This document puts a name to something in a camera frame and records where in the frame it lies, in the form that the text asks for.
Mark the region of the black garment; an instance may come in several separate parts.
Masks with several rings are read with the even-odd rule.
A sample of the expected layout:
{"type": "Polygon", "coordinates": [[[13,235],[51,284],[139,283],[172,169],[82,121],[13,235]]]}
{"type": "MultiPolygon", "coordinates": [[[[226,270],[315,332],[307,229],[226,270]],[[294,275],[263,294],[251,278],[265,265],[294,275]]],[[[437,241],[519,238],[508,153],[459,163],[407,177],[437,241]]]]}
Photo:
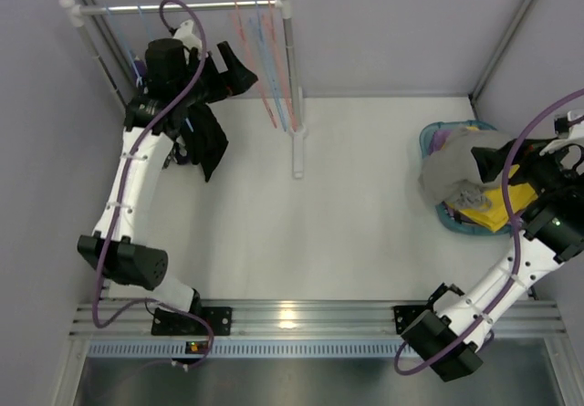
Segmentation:
{"type": "Polygon", "coordinates": [[[200,165],[209,182],[224,156],[228,139],[208,105],[195,104],[187,109],[182,139],[190,163],[200,165]]]}

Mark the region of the aluminium mounting rail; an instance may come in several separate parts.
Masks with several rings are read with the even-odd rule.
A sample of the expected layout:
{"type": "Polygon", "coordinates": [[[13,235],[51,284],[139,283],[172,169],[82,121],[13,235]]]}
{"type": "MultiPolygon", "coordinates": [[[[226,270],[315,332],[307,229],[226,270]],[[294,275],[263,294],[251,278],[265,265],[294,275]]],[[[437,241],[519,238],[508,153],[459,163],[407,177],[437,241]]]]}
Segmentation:
{"type": "MultiPolygon", "coordinates": [[[[400,334],[421,310],[411,301],[209,300],[214,332],[211,357],[391,358],[400,334]]],[[[174,330],[139,304],[109,327],[96,328],[88,305],[78,307],[69,336],[85,341],[91,357],[195,359],[208,344],[206,330],[174,330]]]]}

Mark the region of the purple white patterned garment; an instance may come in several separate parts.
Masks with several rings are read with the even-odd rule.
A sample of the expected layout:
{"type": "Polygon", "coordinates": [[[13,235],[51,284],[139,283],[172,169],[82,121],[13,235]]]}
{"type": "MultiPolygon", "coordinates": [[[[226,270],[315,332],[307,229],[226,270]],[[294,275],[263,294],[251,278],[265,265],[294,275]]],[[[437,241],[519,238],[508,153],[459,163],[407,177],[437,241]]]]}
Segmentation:
{"type": "MultiPolygon", "coordinates": [[[[134,71],[139,94],[127,105],[124,131],[146,129],[150,122],[184,90],[191,80],[184,53],[157,57],[148,55],[145,61],[135,58],[134,71]]],[[[151,128],[151,134],[166,135],[173,141],[168,160],[179,165],[189,162],[186,136],[192,131],[186,118],[187,100],[182,98],[151,128]]]]}

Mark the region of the purple trousers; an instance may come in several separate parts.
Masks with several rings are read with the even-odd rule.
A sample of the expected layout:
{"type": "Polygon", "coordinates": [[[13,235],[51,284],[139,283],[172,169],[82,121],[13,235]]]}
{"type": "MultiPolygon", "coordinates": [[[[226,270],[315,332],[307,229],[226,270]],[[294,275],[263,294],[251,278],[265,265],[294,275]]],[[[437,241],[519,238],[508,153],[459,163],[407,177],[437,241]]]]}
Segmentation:
{"type": "MultiPolygon", "coordinates": [[[[433,154],[435,152],[437,152],[438,150],[440,150],[447,138],[449,137],[449,135],[452,133],[452,130],[449,129],[439,129],[437,130],[432,137],[431,143],[430,143],[430,148],[429,148],[429,153],[433,154]]],[[[454,210],[449,207],[446,203],[442,203],[441,204],[442,208],[443,208],[443,214],[447,215],[450,221],[454,221],[455,218],[455,212],[454,210]]]]}

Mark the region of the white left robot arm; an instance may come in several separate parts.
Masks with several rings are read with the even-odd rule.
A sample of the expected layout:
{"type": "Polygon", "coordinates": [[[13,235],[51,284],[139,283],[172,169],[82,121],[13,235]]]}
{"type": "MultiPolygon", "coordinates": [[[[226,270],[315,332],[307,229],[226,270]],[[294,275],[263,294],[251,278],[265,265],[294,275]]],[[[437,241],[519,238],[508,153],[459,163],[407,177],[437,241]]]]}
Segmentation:
{"type": "Polygon", "coordinates": [[[127,105],[120,164],[104,212],[77,249],[99,274],[122,286],[147,291],[147,300],[201,316],[198,292],[168,271],[169,256],[149,247],[148,217],[156,185],[170,162],[199,167],[211,179],[228,139],[211,104],[247,92],[256,74],[230,44],[217,45],[226,69],[212,55],[181,40],[151,41],[145,54],[145,87],[127,105]]]}

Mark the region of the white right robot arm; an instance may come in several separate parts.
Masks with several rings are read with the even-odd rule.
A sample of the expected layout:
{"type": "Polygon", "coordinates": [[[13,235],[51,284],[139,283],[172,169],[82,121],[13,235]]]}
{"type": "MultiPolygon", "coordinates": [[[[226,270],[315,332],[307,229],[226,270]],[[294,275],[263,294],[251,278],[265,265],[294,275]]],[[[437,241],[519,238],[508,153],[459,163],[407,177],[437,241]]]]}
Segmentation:
{"type": "Polygon", "coordinates": [[[582,253],[583,175],[578,162],[562,163],[573,148],[583,147],[579,140],[527,147],[515,176],[537,199],[522,213],[510,249],[470,291],[440,285],[403,330],[403,344],[423,361],[411,374],[431,368],[448,382],[478,370],[478,352],[496,321],[538,280],[582,253]]]}

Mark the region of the pink wire hanger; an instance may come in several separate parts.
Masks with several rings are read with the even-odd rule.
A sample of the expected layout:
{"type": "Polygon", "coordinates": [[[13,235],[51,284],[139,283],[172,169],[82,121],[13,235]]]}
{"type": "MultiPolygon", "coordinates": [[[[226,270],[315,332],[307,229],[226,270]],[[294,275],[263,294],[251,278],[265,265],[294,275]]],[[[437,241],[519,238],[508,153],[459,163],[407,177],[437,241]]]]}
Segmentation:
{"type": "Polygon", "coordinates": [[[252,53],[251,50],[251,46],[249,44],[246,32],[245,32],[245,28],[244,28],[244,24],[243,24],[243,20],[242,20],[242,16],[241,16],[241,12],[240,12],[240,8],[239,5],[237,3],[236,0],[234,0],[234,4],[235,4],[235,16],[233,17],[233,22],[235,24],[236,27],[236,31],[240,37],[242,46],[244,48],[244,52],[245,52],[245,59],[248,62],[248,66],[249,69],[255,73],[256,77],[257,77],[257,90],[258,93],[260,95],[260,98],[264,104],[264,107],[266,109],[266,113],[268,115],[268,117],[270,118],[271,124],[272,126],[276,129],[277,128],[277,123],[276,123],[276,117],[273,113],[273,110],[271,109],[268,101],[267,101],[267,96],[266,96],[266,90],[265,87],[263,85],[263,82],[260,78],[257,66],[256,66],[256,61],[255,61],[255,57],[252,53]]]}
{"type": "Polygon", "coordinates": [[[275,60],[276,64],[276,71],[279,77],[280,87],[283,95],[283,99],[287,105],[287,113],[289,118],[288,127],[292,132],[297,131],[297,119],[295,116],[295,112],[292,106],[292,98],[291,98],[291,91],[289,87],[289,82],[287,79],[287,72],[286,68],[284,67],[284,62],[282,56],[280,55],[279,46],[277,43],[277,36],[276,36],[276,23],[275,23],[275,6],[269,5],[268,6],[268,17],[265,18],[264,25],[269,31],[270,39],[271,39],[271,47],[272,47],[272,55],[273,59],[275,60]]]}

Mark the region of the yellow garment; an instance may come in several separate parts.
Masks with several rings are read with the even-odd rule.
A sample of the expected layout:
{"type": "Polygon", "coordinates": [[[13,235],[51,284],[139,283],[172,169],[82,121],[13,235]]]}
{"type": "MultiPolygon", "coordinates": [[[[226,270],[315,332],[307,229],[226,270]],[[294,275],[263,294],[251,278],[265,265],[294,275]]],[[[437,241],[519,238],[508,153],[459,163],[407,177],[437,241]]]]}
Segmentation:
{"type": "Polygon", "coordinates": [[[471,209],[456,210],[448,203],[446,204],[464,218],[495,232],[501,229],[504,225],[508,225],[508,216],[503,200],[501,185],[494,190],[487,191],[486,196],[492,201],[492,208],[484,212],[471,209]]]}

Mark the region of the white clothes rack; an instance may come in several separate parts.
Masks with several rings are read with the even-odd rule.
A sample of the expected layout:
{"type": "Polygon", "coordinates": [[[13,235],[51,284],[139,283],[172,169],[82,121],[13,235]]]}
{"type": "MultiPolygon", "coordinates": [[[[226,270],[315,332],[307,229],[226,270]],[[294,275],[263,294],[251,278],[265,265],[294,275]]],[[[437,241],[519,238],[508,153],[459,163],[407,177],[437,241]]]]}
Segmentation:
{"type": "MultiPolygon", "coordinates": [[[[65,11],[69,22],[75,27],[79,34],[84,37],[84,42],[88,52],[98,61],[100,69],[107,77],[110,73],[108,67],[103,64],[101,56],[86,28],[85,18],[87,16],[106,16],[105,6],[96,5],[79,5],[75,0],[58,0],[60,7],[65,11]]],[[[255,10],[254,2],[237,1],[240,12],[243,9],[255,10]]],[[[303,89],[300,86],[299,74],[297,71],[297,52],[294,45],[293,36],[293,10],[291,0],[259,0],[260,9],[269,5],[275,6],[275,12],[281,15],[283,26],[284,47],[286,50],[287,61],[284,67],[287,72],[287,79],[291,91],[292,106],[297,119],[297,131],[292,132],[288,129],[288,134],[292,140],[292,176],[299,180],[305,174],[305,139],[308,135],[304,121],[304,100],[303,89]]],[[[143,13],[158,13],[160,17],[164,16],[166,11],[185,12],[193,15],[196,11],[218,11],[233,10],[235,11],[234,1],[219,3],[200,3],[184,4],[177,0],[163,0],[159,5],[140,5],[143,13]]],[[[134,15],[138,14],[136,5],[114,6],[109,8],[113,15],[134,15]]],[[[268,45],[271,47],[271,39],[268,32],[268,45]]]]}

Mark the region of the grey beige garment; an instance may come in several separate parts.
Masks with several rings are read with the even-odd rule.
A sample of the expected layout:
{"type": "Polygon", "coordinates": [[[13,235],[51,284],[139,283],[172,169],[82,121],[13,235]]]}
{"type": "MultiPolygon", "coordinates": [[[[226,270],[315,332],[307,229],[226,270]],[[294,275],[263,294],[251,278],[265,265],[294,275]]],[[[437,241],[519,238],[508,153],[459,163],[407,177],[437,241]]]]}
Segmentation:
{"type": "Polygon", "coordinates": [[[419,183],[426,199],[434,205],[448,203],[456,210],[491,209],[486,192],[501,183],[482,183],[471,149],[500,149],[511,140],[497,130],[453,130],[444,146],[422,162],[419,183]]]}

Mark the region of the teal transparent plastic basin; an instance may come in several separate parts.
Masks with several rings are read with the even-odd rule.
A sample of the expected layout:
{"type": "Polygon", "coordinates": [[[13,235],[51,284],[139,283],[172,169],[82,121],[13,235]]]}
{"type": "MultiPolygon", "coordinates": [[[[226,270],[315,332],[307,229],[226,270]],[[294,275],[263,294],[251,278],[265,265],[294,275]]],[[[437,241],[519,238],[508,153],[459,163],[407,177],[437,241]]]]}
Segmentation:
{"type": "MultiPolygon", "coordinates": [[[[470,130],[495,130],[495,127],[480,120],[466,120],[466,121],[452,121],[443,122],[438,121],[431,123],[424,127],[419,135],[419,146],[421,149],[422,158],[425,159],[429,155],[430,143],[433,134],[439,129],[456,130],[459,128],[466,128],[470,130]]],[[[442,203],[435,206],[435,211],[439,222],[449,231],[456,234],[464,234],[468,236],[489,237],[497,235],[506,235],[511,233],[509,225],[504,225],[501,229],[492,232],[488,228],[483,227],[473,221],[470,221],[461,216],[457,211],[455,212],[454,221],[450,221],[447,215],[443,214],[442,203]]]]}

